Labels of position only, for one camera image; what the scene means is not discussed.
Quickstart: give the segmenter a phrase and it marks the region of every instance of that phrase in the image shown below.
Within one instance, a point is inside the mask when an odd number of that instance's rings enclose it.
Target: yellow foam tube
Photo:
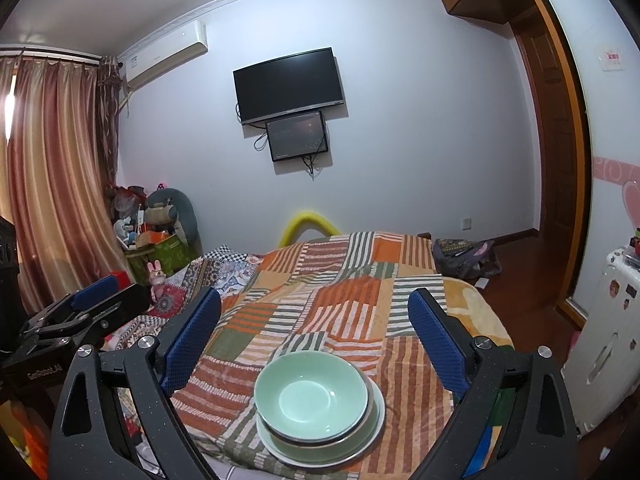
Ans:
[[[291,222],[289,222],[289,224],[287,225],[287,228],[284,229],[284,233],[282,234],[282,238],[280,239],[278,248],[291,245],[294,242],[296,232],[298,231],[300,226],[306,223],[317,226],[319,230],[327,236],[335,236],[340,234],[340,231],[338,231],[338,229],[336,229],[333,224],[331,224],[331,222],[329,222],[325,217],[311,211],[303,211],[302,213],[295,215],[291,219]]]

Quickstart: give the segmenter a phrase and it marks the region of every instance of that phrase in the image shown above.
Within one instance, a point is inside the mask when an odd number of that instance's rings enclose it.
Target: air conditioner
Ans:
[[[140,88],[208,51],[207,34],[200,20],[176,28],[125,61],[129,88]]]

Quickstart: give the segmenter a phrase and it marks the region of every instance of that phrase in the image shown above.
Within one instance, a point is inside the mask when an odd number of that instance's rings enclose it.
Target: pink bunny doll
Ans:
[[[149,285],[151,285],[151,300],[155,303],[162,297],[164,292],[164,282],[166,280],[166,274],[162,272],[160,262],[156,260],[153,264],[149,262],[146,264],[146,268],[149,270]]]

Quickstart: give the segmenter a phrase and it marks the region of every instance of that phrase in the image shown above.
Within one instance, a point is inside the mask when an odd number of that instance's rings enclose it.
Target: wooden door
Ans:
[[[574,231],[577,162],[567,84],[542,15],[536,10],[513,26],[536,105],[542,162],[545,238],[569,248]]]

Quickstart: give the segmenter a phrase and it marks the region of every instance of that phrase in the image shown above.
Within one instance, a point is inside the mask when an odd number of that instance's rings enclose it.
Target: black television screen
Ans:
[[[344,102],[330,48],[235,70],[242,124]]]
[[[318,110],[267,121],[271,160],[326,152],[324,121]]]

